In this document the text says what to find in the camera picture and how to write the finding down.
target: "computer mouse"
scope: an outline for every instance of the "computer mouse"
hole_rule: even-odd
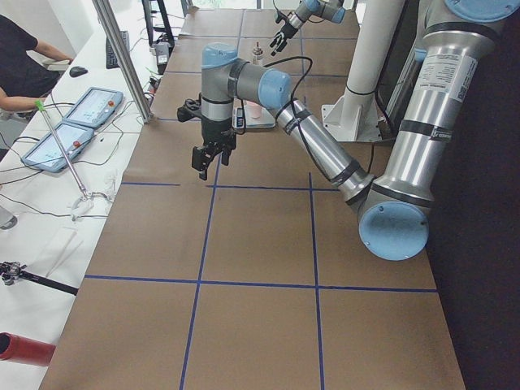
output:
[[[88,70],[84,67],[71,67],[71,70],[68,71],[68,74],[71,75],[71,77],[77,77],[84,75],[86,72],[88,72]]]

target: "green tip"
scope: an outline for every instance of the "green tip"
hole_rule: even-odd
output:
[[[41,102],[41,100],[36,100],[36,108],[39,110],[39,111],[45,111],[46,108],[43,106],[43,103]]]

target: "black shirt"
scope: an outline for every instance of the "black shirt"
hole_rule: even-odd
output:
[[[58,82],[59,74],[48,71],[27,55],[38,40],[0,15],[0,87],[7,96],[39,98]]]

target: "tablet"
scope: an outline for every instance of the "tablet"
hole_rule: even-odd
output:
[[[91,87],[63,117],[63,122],[79,124],[94,130],[114,114],[123,101],[123,93]]]
[[[94,135],[92,128],[86,128],[74,123],[60,122],[56,126],[59,140],[68,152],[69,158],[74,159],[90,142]],[[56,140],[51,132],[47,133],[23,157],[22,163],[26,166],[42,169],[43,171],[58,172],[67,166]]]

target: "person's arm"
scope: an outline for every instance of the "person's arm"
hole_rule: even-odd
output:
[[[7,96],[0,88],[0,108],[5,111],[29,111],[36,108],[37,97]]]
[[[56,61],[67,60],[68,63],[71,63],[73,60],[72,57],[62,53],[51,44],[40,40],[38,40],[38,44],[34,48],[34,51],[41,55],[45,55],[49,59],[55,59]]]

